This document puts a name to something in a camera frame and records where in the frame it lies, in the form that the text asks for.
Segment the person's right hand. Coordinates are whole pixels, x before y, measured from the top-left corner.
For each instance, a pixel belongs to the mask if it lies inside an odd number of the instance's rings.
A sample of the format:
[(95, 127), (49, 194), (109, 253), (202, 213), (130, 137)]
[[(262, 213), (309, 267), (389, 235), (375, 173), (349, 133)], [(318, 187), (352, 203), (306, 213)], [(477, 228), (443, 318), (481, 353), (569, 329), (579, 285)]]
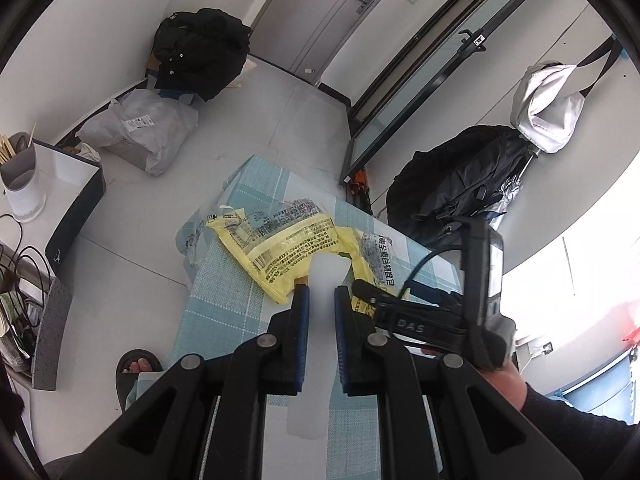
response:
[(500, 393), (516, 410), (521, 411), (527, 398), (527, 385), (520, 372), (510, 359), (495, 370), (477, 371)]

